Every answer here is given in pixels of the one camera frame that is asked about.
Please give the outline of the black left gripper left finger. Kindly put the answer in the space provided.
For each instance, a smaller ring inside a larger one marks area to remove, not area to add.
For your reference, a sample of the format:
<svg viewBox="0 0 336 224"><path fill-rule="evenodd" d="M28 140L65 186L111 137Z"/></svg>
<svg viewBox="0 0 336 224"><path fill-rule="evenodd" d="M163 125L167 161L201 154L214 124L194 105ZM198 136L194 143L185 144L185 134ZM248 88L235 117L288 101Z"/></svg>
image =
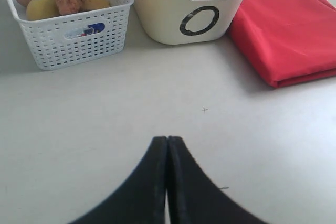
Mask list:
<svg viewBox="0 0 336 224"><path fill-rule="evenodd" d="M73 223L165 223L167 137L154 137L129 177Z"/></svg>

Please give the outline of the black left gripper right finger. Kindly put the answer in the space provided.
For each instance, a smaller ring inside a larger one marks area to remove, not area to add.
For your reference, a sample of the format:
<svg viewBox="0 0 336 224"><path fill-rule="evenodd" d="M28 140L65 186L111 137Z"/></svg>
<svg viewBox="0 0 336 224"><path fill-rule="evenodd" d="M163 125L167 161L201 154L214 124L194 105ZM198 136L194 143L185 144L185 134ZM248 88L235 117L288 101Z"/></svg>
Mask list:
<svg viewBox="0 0 336 224"><path fill-rule="evenodd" d="M208 178L181 137L170 136L167 143L170 223L264 223L225 195Z"/></svg>

